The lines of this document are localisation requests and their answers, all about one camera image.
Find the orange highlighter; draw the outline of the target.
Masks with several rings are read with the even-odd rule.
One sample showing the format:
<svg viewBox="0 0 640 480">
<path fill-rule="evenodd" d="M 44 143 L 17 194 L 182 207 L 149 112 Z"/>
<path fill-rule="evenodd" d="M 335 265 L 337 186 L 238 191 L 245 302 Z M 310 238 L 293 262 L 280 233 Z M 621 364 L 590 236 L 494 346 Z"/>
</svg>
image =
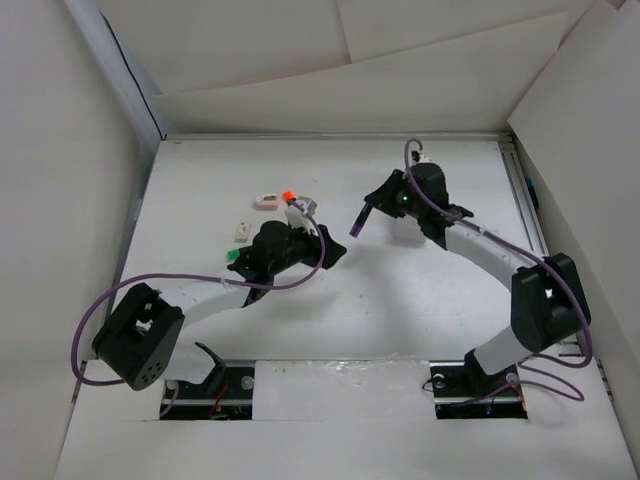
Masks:
<svg viewBox="0 0 640 480">
<path fill-rule="evenodd" d="M 297 197 L 291 191 L 285 191 L 282 198 L 287 206 L 292 205 L 297 201 Z"/>
</svg>

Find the blue object on rail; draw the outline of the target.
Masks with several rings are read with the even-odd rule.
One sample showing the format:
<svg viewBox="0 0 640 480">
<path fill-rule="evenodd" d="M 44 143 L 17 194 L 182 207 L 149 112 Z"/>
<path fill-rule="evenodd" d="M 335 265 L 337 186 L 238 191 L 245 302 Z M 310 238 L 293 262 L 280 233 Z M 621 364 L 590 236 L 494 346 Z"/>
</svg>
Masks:
<svg viewBox="0 0 640 480">
<path fill-rule="evenodd" d="M 532 206 L 533 206 L 533 208 L 535 210 L 538 210 L 539 209 L 539 200 L 538 200 L 538 196 L 537 196 L 537 193 L 536 193 L 534 182 L 530 177 L 526 177 L 525 178 L 525 183 L 526 183 L 527 191 L 528 191 Z"/>
</svg>

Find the white divided paper container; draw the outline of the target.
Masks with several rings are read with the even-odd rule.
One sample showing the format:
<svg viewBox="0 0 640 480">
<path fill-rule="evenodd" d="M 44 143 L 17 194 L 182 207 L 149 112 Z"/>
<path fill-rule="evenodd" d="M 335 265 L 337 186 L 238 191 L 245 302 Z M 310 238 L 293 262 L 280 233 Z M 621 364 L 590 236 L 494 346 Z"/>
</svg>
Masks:
<svg viewBox="0 0 640 480">
<path fill-rule="evenodd" d="M 392 227 L 393 237 L 397 240 L 424 244 L 426 237 L 417 221 L 411 217 L 397 218 Z"/>
</svg>

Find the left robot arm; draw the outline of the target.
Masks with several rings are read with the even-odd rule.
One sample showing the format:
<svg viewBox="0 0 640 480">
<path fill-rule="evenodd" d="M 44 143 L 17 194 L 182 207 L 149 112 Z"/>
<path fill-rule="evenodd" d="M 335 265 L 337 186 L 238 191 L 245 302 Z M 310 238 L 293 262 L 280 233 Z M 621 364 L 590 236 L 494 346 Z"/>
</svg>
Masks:
<svg viewBox="0 0 640 480">
<path fill-rule="evenodd" d="M 204 343 L 180 341 L 181 332 L 224 311 L 258 302 L 272 290 L 275 277 L 295 265 L 328 270 L 346 252 L 324 225 L 306 230 L 268 221 L 251 245 L 239 249 L 225 279 L 188 283 L 165 292 L 135 283 L 94 337 L 92 349 L 134 391 L 166 379 L 212 396 L 222 387 L 226 364 Z"/>
</svg>

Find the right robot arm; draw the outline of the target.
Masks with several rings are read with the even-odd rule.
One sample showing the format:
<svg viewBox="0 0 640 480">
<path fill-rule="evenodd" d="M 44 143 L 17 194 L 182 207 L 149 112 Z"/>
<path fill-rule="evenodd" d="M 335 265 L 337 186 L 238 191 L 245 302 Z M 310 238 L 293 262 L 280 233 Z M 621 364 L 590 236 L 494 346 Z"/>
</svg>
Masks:
<svg viewBox="0 0 640 480">
<path fill-rule="evenodd" d="M 481 227 L 470 210 L 450 201 L 440 166 L 413 163 L 394 170 L 365 196 L 353 234 L 371 210 L 414 219 L 426 239 L 475 264 L 510 292 L 507 326 L 471 349 L 455 373 L 454 384 L 469 403 L 509 388 L 514 367 L 546 358 L 546 349 L 577 332 L 587 343 L 579 365 L 591 362 L 591 315 L 575 262 L 565 254 L 540 257 Z"/>
</svg>

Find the green highlighter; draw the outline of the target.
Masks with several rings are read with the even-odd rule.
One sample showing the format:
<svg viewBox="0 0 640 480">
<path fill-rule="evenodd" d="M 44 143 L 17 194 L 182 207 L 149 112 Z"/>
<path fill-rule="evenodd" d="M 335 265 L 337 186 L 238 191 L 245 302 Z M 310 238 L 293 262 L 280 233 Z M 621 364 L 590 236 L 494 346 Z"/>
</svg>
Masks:
<svg viewBox="0 0 640 480">
<path fill-rule="evenodd" d="M 228 262 L 234 262 L 241 255 L 241 251 L 239 249 L 233 249 L 226 252 L 226 259 Z"/>
</svg>

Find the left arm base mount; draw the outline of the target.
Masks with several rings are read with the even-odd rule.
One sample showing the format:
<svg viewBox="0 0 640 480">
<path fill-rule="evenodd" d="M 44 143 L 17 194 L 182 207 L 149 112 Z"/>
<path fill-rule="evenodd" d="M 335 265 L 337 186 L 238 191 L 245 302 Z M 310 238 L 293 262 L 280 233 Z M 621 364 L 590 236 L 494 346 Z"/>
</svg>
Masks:
<svg viewBox="0 0 640 480">
<path fill-rule="evenodd" d="M 167 381 L 160 406 L 160 420 L 245 421 L 252 419 L 255 361 L 227 362 L 208 346 L 196 342 L 211 366 L 199 384 Z"/>
</svg>

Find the white small eraser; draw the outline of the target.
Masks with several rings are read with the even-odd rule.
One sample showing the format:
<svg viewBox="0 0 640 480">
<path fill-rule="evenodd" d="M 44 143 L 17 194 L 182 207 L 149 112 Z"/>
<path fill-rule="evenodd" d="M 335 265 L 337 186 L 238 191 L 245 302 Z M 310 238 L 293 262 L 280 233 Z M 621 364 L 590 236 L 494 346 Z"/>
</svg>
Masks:
<svg viewBox="0 0 640 480">
<path fill-rule="evenodd" d="M 250 222 L 246 222 L 246 221 L 240 222 L 234 234 L 234 241 L 238 243 L 247 242 L 250 237 L 251 227 L 252 225 Z"/>
</svg>

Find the purple highlighter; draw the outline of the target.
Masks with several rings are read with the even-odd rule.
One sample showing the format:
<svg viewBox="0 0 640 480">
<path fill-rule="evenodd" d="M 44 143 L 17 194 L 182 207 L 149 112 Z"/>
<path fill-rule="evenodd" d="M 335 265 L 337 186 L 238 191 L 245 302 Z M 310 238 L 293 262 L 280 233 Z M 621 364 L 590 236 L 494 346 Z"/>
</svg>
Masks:
<svg viewBox="0 0 640 480">
<path fill-rule="evenodd" d="M 371 211 L 372 206 L 368 203 L 365 203 L 349 231 L 349 235 L 352 238 L 357 238 L 360 235 L 364 225 L 369 218 L 369 215 L 371 214 Z"/>
</svg>

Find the aluminium frame rail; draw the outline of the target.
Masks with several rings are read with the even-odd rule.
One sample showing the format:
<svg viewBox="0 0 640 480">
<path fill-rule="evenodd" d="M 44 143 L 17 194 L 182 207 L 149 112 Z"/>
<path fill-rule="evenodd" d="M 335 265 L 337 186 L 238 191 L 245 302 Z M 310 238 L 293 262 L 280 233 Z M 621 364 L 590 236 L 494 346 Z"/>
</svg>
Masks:
<svg viewBox="0 0 640 480">
<path fill-rule="evenodd" d="M 549 254 L 513 136 L 505 134 L 498 142 L 506 174 L 527 237 L 526 245 L 539 256 Z"/>
</svg>

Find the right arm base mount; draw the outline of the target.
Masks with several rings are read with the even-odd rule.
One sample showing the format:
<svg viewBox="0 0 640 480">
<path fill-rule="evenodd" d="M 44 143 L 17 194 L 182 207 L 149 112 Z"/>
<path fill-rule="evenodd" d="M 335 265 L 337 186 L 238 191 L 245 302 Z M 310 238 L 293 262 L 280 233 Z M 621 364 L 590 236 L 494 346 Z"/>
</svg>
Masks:
<svg viewBox="0 0 640 480">
<path fill-rule="evenodd" d="M 438 420 L 528 418 L 515 364 L 488 375 L 470 353 L 430 361 L 422 389 L 433 395 Z"/>
</svg>

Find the pink white eraser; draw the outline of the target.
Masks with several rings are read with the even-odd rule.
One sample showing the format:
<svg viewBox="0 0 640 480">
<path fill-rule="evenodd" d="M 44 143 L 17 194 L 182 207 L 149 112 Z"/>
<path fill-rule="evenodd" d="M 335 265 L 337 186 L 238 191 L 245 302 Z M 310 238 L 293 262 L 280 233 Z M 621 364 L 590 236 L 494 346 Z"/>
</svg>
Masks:
<svg viewBox="0 0 640 480">
<path fill-rule="evenodd" d="M 279 198 L 276 194 L 259 195 L 254 200 L 254 207 L 257 210 L 277 210 Z"/>
</svg>

